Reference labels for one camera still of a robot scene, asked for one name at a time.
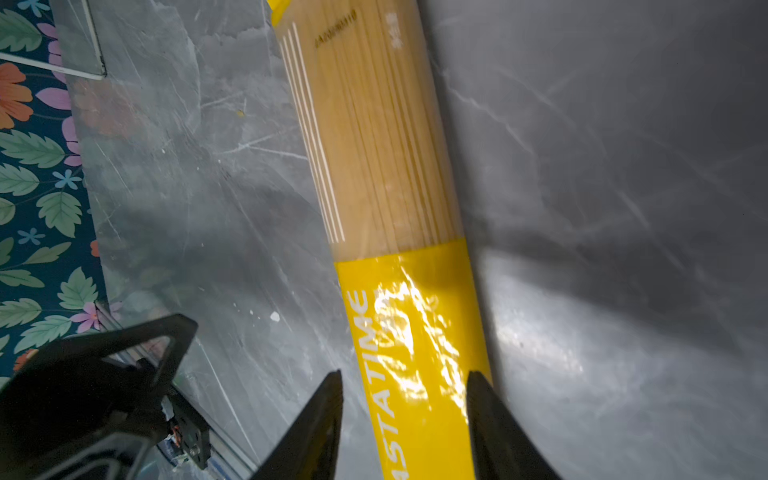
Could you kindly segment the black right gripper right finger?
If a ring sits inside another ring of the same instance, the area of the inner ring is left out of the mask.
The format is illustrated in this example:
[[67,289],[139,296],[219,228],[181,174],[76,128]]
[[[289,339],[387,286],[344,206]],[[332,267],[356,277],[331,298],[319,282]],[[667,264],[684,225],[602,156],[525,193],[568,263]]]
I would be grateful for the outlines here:
[[476,479],[561,479],[479,371],[468,375],[466,406]]

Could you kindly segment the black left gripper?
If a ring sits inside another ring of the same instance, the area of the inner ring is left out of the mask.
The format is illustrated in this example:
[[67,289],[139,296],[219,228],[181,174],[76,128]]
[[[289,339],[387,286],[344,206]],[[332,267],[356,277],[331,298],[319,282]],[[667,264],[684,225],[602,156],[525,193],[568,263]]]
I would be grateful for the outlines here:
[[[172,314],[42,347],[1,390],[2,478],[136,478],[166,435],[162,401],[197,329]],[[158,360],[119,359],[163,339]]]

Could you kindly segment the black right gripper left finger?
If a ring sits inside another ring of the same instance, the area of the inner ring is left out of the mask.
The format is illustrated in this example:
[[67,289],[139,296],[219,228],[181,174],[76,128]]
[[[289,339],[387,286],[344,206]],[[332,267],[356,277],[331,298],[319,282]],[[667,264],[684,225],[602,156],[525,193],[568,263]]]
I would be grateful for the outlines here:
[[343,417],[340,370],[329,373],[253,480],[335,478]]

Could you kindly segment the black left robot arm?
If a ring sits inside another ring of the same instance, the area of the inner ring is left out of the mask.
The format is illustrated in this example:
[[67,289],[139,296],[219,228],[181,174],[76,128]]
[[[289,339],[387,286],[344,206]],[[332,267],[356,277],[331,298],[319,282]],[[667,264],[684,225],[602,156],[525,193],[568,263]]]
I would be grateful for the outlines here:
[[4,479],[139,479],[153,455],[204,479],[255,467],[173,380],[197,324],[174,314],[76,334],[1,383]]

